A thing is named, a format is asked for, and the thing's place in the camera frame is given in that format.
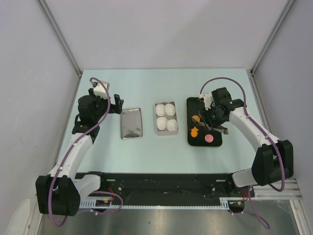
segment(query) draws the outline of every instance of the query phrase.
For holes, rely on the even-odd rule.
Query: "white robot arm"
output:
[[[209,129],[215,129],[226,121],[236,126],[256,151],[252,168],[232,174],[234,187],[259,184],[261,186],[282,180],[281,167],[275,144],[282,158],[285,178],[293,175],[293,148],[289,141],[281,141],[251,116],[240,99],[232,100],[226,88],[199,96],[204,101],[200,116]]]
[[[73,216],[79,209],[80,201],[101,187],[101,177],[96,174],[97,172],[87,174],[77,182],[74,182],[75,175],[83,157],[96,140],[100,122],[107,114],[121,114],[124,101],[115,94],[115,104],[109,102],[110,97],[105,91],[105,88],[109,89],[110,86],[107,82],[99,81],[92,84],[93,88],[89,89],[89,95],[78,99],[79,114],[75,118],[66,153],[47,176],[39,176],[36,181],[41,213],[48,214],[50,210],[53,214]]]

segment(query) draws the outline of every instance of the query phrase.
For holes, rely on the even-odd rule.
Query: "cable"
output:
[[[248,194],[246,193],[245,190],[243,190],[243,194],[244,194],[244,197],[245,197],[244,202],[246,202],[249,199]]]
[[[250,201],[251,207],[252,207],[254,212],[248,212],[248,211],[245,212],[245,211],[243,211],[243,212],[234,213],[234,212],[231,211],[231,209],[229,209],[229,212],[231,213],[231,215],[240,215],[240,214],[254,215],[255,217],[257,217],[257,219],[263,225],[263,227],[269,230],[270,229],[269,223],[262,216],[260,216],[258,214],[258,212],[256,211],[256,209],[255,209],[255,206],[254,206],[254,204],[252,202],[252,199],[251,199],[250,189],[251,189],[251,186],[248,187],[248,199]]]
[[[107,95],[107,98],[108,98],[108,107],[107,107],[107,110],[104,113],[102,119],[97,124],[95,124],[92,128],[90,128],[88,131],[86,131],[80,137],[78,137],[78,139],[75,140],[75,142],[70,146],[70,148],[68,149],[67,153],[65,154],[63,160],[61,161],[60,167],[57,169],[57,172],[55,173],[55,175],[54,175],[54,177],[52,179],[51,186],[50,186],[50,189],[49,189],[49,194],[48,194],[48,211],[49,211],[49,217],[50,217],[50,220],[51,220],[52,224],[55,227],[57,227],[57,228],[62,227],[64,225],[64,223],[66,222],[66,220],[67,220],[67,216],[65,216],[65,218],[62,221],[62,223],[61,224],[57,224],[55,222],[55,219],[54,219],[53,214],[52,214],[52,192],[53,192],[55,181],[56,181],[56,179],[57,179],[57,177],[58,177],[58,175],[59,175],[59,173],[61,171],[61,167],[63,167],[65,161],[67,160],[67,157],[69,156],[71,150],[76,145],[76,143],[78,141],[80,141],[85,135],[89,134],[91,131],[93,131],[95,128],[97,128],[104,121],[104,119],[107,117],[107,115],[109,114],[109,111],[110,111],[111,100],[110,100],[108,89],[106,88],[106,86],[98,78],[92,77],[90,79],[90,82],[92,82],[92,80],[96,80],[104,88],[104,90],[106,92],[106,95]]]
[[[109,191],[112,192],[112,193],[114,193],[114,191],[113,191],[113,189],[112,189],[111,187],[109,188]],[[111,202],[113,202],[114,199],[115,199],[115,196],[113,195],[113,197],[111,197],[111,198],[112,198],[112,199],[111,199]]]
[[[232,81],[234,83],[236,83],[242,93],[243,93],[243,96],[244,96],[244,112],[245,112],[245,115],[247,116],[247,118],[262,132],[262,134],[265,136],[265,138],[270,142],[271,145],[273,145],[275,151],[276,151],[276,154],[277,154],[277,158],[278,158],[278,161],[279,161],[279,165],[280,165],[280,170],[281,170],[281,174],[282,174],[282,184],[281,184],[281,187],[280,189],[276,188],[275,186],[273,186],[272,184],[269,184],[274,190],[278,191],[278,192],[282,192],[285,188],[285,171],[284,171],[284,164],[283,164],[283,160],[282,160],[282,157],[280,155],[280,152],[276,146],[276,144],[274,143],[274,141],[268,136],[267,132],[252,118],[249,116],[248,114],[248,111],[246,109],[246,93],[244,91],[244,88],[240,85],[239,82],[237,82],[236,80],[234,79],[231,79],[231,78],[228,78],[228,77],[216,77],[216,78],[212,78],[210,80],[208,80],[207,82],[204,83],[204,85],[201,87],[201,90],[200,90],[200,94],[202,94],[202,91],[204,89],[204,87],[209,83],[209,82],[212,82],[212,81],[215,81],[215,80],[220,80],[220,79],[224,79],[224,80],[229,80],[229,81]]]
[[[116,194],[116,193],[113,193],[113,192],[105,192],[105,191],[94,191],[94,192],[92,192],[92,193],[103,193],[103,194],[108,194],[108,195],[116,196],[116,197],[118,197],[118,199],[121,201],[121,205],[120,205],[116,210],[114,210],[114,211],[112,211],[112,212],[107,212],[107,213],[105,213],[105,212],[99,212],[99,211],[94,211],[94,210],[89,210],[89,209],[87,209],[87,210],[79,211],[78,214],[79,214],[79,213],[83,213],[83,212],[95,212],[96,215],[97,215],[97,214],[114,214],[114,213],[118,212],[120,209],[122,209],[122,207],[123,207],[123,205],[124,205],[124,201],[123,201],[122,197],[121,197],[120,195]]]

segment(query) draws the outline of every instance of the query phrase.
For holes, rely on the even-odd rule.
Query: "pink round object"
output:
[[[213,135],[208,134],[208,135],[206,135],[206,136],[204,137],[204,139],[205,139],[206,142],[212,143],[213,140],[214,140],[214,137],[213,137]]]

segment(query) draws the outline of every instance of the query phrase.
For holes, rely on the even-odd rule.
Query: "light blue table surface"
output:
[[[110,83],[111,97],[119,94],[125,100],[124,109],[141,108],[143,137],[122,140],[120,115],[108,115],[100,125],[98,137],[78,172],[231,173],[250,168],[255,152],[243,134],[229,122],[224,124],[229,129],[229,135],[223,135],[221,147],[192,147],[187,143],[187,98],[198,96],[205,81],[221,76],[233,78],[243,86],[248,108],[260,121],[245,69],[85,70],[60,155],[64,155],[71,137],[74,118],[78,114],[77,100],[88,94],[91,87],[89,79],[97,77]],[[227,87],[233,99],[242,99],[239,87],[226,80],[213,81],[204,91],[210,92],[221,87]],[[175,102],[178,135],[157,135],[154,107],[156,102],[161,101]]]

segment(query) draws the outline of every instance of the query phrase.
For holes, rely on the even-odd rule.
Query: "black plate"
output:
[[[217,131],[209,131],[207,128],[194,124],[191,121],[192,116],[199,116],[199,110],[204,108],[204,102],[200,101],[197,97],[190,97],[187,99],[187,139],[191,146],[206,146],[206,147],[219,147],[222,145],[222,134]],[[192,129],[198,129],[198,135],[194,138],[191,136]],[[213,136],[213,142],[208,143],[205,141],[206,135]]]

